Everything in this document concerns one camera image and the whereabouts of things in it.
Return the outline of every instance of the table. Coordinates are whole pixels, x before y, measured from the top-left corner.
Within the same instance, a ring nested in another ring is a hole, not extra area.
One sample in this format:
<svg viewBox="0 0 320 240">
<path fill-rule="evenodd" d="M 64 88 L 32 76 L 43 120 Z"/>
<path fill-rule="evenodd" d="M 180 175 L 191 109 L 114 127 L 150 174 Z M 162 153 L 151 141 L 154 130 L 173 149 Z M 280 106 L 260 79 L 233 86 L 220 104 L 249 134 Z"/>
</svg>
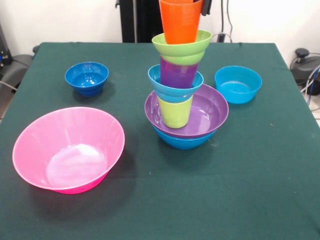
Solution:
<svg viewBox="0 0 320 240">
<path fill-rule="evenodd" d="M 110 71 L 86 98 L 64 80 L 82 61 Z M 212 43 L 199 71 L 214 86 L 227 65 L 257 71 L 256 98 L 230 104 L 204 145 L 177 150 L 149 124 L 150 43 L 43 43 L 0 124 L 1 240 L 312 240 L 320 237 L 320 130 L 274 44 Z M 106 179 L 63 195 L 24 182 L 12 165 L 20 132 L 36 118 L 87 106 L 114 115 L 126 142 Z"/>
</svg>

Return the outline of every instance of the pink bowl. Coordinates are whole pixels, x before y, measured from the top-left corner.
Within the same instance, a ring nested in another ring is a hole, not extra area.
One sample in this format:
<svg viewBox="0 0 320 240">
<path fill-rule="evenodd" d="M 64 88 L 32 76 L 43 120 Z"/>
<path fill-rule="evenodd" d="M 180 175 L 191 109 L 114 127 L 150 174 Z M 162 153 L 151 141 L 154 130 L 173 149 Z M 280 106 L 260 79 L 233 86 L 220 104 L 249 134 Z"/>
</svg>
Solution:
<svg viewBox="0 0 320 240">
<path fill-rule="evenodd" d="M 97 186 L 125 146 L 121 124 L 109 113 L 70 107 L 36 119 L 17 138 L 16 172 L 29 184 L 63 194 Z"/>
</svg>

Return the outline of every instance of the bowl rim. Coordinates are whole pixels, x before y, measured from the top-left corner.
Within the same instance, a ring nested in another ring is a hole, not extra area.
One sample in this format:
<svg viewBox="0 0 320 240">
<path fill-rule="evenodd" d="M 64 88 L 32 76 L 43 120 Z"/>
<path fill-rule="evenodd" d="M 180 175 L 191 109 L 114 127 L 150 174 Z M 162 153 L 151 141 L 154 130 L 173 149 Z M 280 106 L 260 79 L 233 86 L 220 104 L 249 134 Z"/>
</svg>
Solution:
<svg viewBox="0 0 320 240">
<path fill-rule="evenodd" d="M 260 76 L 260 74 L 257 73 L 255 70 L 249 68 L 249 67 L 241 66 L 241 65 L 229 65 L 229 66 L 224 66 L 224 67 L 220 68 L 218 71 L 216 71 L 216 73 L 215 73 L 215 75 L 214 75 L 214 81 L 215 81 L 216 86 L 218 86 L 218 85 L 221 86 L 221 87 L 223 86 L 223 84 L 218 84 L 218 83 L 217 83 L 217 74 L 218 74 L 220 71 L 223 71 L 223 70 L 229 69 L 229 68 L 238 68 L 238 69 L 246 69 L 246 70 L 249 70 L 250 72 L 254 73 L 254 74 L 258 77 L 258 79 L 259 79 L 259 86 L 258 86 L 257 88 L 255 88 L 254 90 L 250 91 L 250 92 L 236 92 L 236 91 L 230 91 L 230 90 L 227 90 L 227 89 L 226 89 L 226 91 L 228 91 L 229 93 L 233 93 L 233 94 L 237 94 L 237 95 L 252 94 L 252 93 L 254 93 L 254 92 L 259 91 L 259 89 L 262 87 L 263 81 L 262 81 L 262 77 Z"/>
<path fill-rule="evenodd" d="M 223 118 L 223 120 L 221 121 L 221 123 L 219 125 L 217 125 L 215 128 L 211 129 L 211 130 L 207 130 L 206 132 L 204 133 L 201 133 L 201 134 L 180 134 L 180 133 L 172 133 L 170 131 L 167 131 L 165 129 L 162 129 L 160 128 L 159 126 L 157 125 L 154 125 L 157 129 L 159 129 L 161 132 L 169 135 L 169 136 L 172 136 L 172 137 L 175 137 L 175 138 L 185 138 L 185 139 L 195 139 L 195 138 L 200 138 L 200 137 L 203 137 L 205 135 L 208 135 L 216 130 L 218 130 L 227 120 L 228 116 L 229 116 L 229 104 L 226 100 L 226 98 L 218 91 L 216 90 L 215 88 L 213 88 L 212 86 L 209 86 L 207 84 L 203 84 L 201 86 L 202 88 L 209 88 L 211 89 L 212 91 L 214 91 L 217 95 L 220 95 L 220 97 L 222 97 L 222 100 L 223 102 L 225 103 L 225 106 L 226 106 L 226 115 L 225 117 Z M 153 90 L 149 95 L 148 97 L 146 98 L 145 102 L 144 102 L 144 114 L 146 115 L 147 119 L 149 120 L 149 122 L 153 125 L 153 121 L 149 118 L 149 116 L 147 115 L 147 101 L 148 99 L 153 95 L 153 94 L 156 94 L 156 92 Z"/>
<path fill-rule="evenodd" d="M 91 86 L 81 87 L 81 86 L 79 86 L 79 85 L 74 85 L 74 84 L 72 84 L 72 83 L 67 79 L 67 73 L 68 73 L 72 68 L 74 68 L 74 67 L 76 67 L 76 66 L 78 66 L 78 65 L 82 65 L 82 64 L 97 64 L 97 65 L 100 65 L 100 67 L 106 69 L 106 77 L 105 77 L 102 81 L 100 81 L 100 82 L 98 82 L 98 83 L 95 83 L 94 85 L 91 85 Z M 92 88 L 92 87 L 99 86 L 99 85 L 105 83 L 108 77 L 109 77 L 109 69 L 108 69 L 104 64 L 102 64 L 102 63 L 100 63 L 100 62 L 97 62 L 97 61 L 82 61 L 82 62 L 78 62 L 78 63 L 72 65 L 71 67 L 69 67 L 69 68 L 65 71 L 65 73 L 64 73 L 64 80 L 65 80 L 70 86 L 72 86 L 72 87 L 74 87 L 74 88 L 81 88 L 81 89 L 88 89 L 88 88 Z"/>
<path fill-rule="evenodd" d="M 16 163 L 16 151 L 17 151 L 17 147 L 18 147 L 18 143 L 19 141 L 21 141 L 22 135 L 29 129 L 31 128 L 31 126 L 35 125 L 38 121 L 40 121 L 41 119 L 47 118 L 50 115 L 56 114 L 58 112 L 62 112 L 62 111 L 68 111 L 70 109 L 89 109 L 90 111 L 94 111 L 94 112 L 100 112 L 103 113 L 105 115 L 110 116 L 115 122 L 116 124 L 120 127 L 120 133 L 122 135 L 123 138 L 123 143 L 121 146 L 121 151 L 119 151 L 119 154 L 117 155 L 116 161 L 114 161 L 114 163 L 112 163 L 105 171 L 103 171 L 103 173 L 101 173 L 99 176 L 85 182 L 79 185 L 75 185 L 75 186 L 68 186 L 68 187 L 50 187 L 50 186 L 41 186 L 40 184 L 34 183 L 32 181 L 30 181 L 27 177 L 25 177 L 18 169 L 17 163 Z M 95 182 L 96 180 L 100 179 L 101 177 L 103 177 L 105 174 L 107 174 L 113 167 L 114 165 L 119 161 L 123 151 L 124 151 L 124 147 L 125 147 L 125 142 L 126 142 L 126 136 L 125 136 L 125 132 L 124 129 L 121 125 L 121 123 L 114 117 L 112 116 L 110 113 L 103 111 L 101 109 L 98 108 L 94 108 L 94 107 L 87 107 L 87 106 L 73 106 L 73 107 L 65 107 L 65 108 L 60 108 L 57 110 L 53 110 L 51 112 L 48 112 L 38 118 L 36 118 L 34 121 L 32 121 L 25 129 L 23 129 L 23 131 L 19 134 L 19 136 L 17 137 L 17 139 L 15 140 L 15 143 L 13 145 L 13 149 L 12 149 L 12 163 L 13 163 L 13 167 L 15 169 L 15 171 L 18 173 L 18 175 L 25 180 L 27 183 L 29 183 L 30 185 L 33 185 L 35 187 L 41 188 L 41 189 L 46 189 L 46 190 L 52 190 L 52 191 L 63 191 L 63 190 L 72 190 L 72 189 L 76 189 L 76 188 L 80 188 L 83 186 L 86 186 L 92 182 Z"/>
<path fill-rule="evenodd" d="M 201 83 L 200 83 L 199 85 L 197 85 L 197 86 L 194 86 L 194 87 L 191 87 L 191 88 L 175 88 L 175 87 L 163 85 L 163 84 L 157 82 L 156 80 L 154 80 L 154 79 L 151 77 L 151 75 L 150 75 L 151 69 L 153 69 L 153 68 L 155 68 L 155 67 L 158 67 L 158 66 L 159 66 L 159 68 L 160 68 L 161 65 L 160 65 L 160 64 L 156 64 L 156 65 L 153 65 L 153 66 L 151 66 L 151 67 L 149 68 L 149 70 L 148 70 L 148 77 L 149 77 L 150 81 L 152 81 L 153 83 L 155 83 L 157 86 L 164 87 L 164 88 L 166 88 L 166 89 L 168 89 L 168 90 L 170 90 L 170 91 L 178 91 L 178 92 L 193 91 L 193 90 L 196 90 L 196 89 L 200 88 L 200 87 L 204 84 L 204 82 L 205 82 L 204 76 L 203 76 L 199 71 L 196 71 L 195 75 L 196 75 L 196 76 L 197 76 L 197 75 L 200 75 L 200 78 L 201 78 Z"/>
<path fill-rule="evenodd" d="M 191 142 L 191 141 L 196 141 L 196 140 L 202 140 L 204 138 L 212 136 L 217 130 L 214 130 L 213 132 L 210 132 L 206 135 L 200 136 L 200 137 L 195 137 L 195 138 L 181 138 L 181 137 L 176 137 L 176 136 L 171 136 L 169 134 L 166 134 L 165 132 L 161 131 L 159 128 L 157 128 L 153 123 L 151 123 L 152 127 L 155 129 L 157 133 L 163 134 L 165 137 L 170 138 L 172 140 L 176 141 L 184 141 L 184 142 Z"/>
<path fill-rule="evenodd" d="M 159 45 L 159 46 L 172 46 L 172 47 L 181 46 L 181 47 L 189 47 L 189 46 L 192 46 L 192 45 L 194 45 L 194 44 L 199 44 L 199 43 L 206 42 L 206 41 L 208 41 L 208 39 L 212 39 L 212 37 L 213 37 L 213 34 L 212 34 L 212 32 L 210 32 L 210 31 L 207 31 L 207 30 L 204 30 L 204 29 L 198 29 L 198 30 L 197 30 L 197 35 L 198 35 L 199 32 L 203 32 L 203 33 L 209 34 L 209 36 L 206 37 L 205 39 L 200 40 L 200 41 L 197 41 L 197 40 L 196 40 L 195 42 L 181 43 L 181 44 L 159 43 L 159 42 L 155 41 L 155 38 L 158 38 L 159 36 L 162 36 L 162 35 L 164 36 L 164 35 L 165 35 L 165 33 L 163 32 L 163 33 L 160 33 L 160 34 L 158 34 L 158 35 L 155 35 L 155 36 L 151 39 L 151 42 L 152 42 L 153 44 Z"/>
</svg>

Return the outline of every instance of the white wall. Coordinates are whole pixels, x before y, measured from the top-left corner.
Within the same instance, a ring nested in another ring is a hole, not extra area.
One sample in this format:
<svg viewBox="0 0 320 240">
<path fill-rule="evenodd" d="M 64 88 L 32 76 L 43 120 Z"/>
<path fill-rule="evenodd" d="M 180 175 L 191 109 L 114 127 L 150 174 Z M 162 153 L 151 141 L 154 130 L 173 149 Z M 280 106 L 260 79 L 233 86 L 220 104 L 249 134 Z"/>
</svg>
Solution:
<svg viewBox="0 0 320 240">
<path fill-rule="evenodd" d="M 41 42 L 122 42 L 115 0 L 0 0 L 11 53 L 31 54 Z"/>
<path fill-rule="evenodd" d="M 199 28 L 216 34 L 221 7 L 219 0 L 212 2 L 211 14 L 201 17 Z M 276 43 L 288 64 L 298 47 L 320 53 L 319 12 L 319 0 L 229 0 L 232 39 Z M 14 55 L 30 54 L 41 42 L 122 41 L 115 0 L 1 0 L 0 22 Z M 228 33 L 226 14 L 224 26 Z"/>
</svg>

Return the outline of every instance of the orange cup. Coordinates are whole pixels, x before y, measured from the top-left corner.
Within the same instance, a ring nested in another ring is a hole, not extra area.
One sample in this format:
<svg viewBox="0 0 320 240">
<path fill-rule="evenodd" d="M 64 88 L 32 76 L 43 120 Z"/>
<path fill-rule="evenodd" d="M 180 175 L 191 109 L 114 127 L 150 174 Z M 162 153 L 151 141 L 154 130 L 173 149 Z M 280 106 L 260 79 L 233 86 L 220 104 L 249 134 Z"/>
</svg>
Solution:
<svg viewBox="0 0 320 240">
<path fill-rule="evenodd" d="M 159 3 L 166 43 L 194 43 L 203 0 L 159 0 Z"/>
</svg>

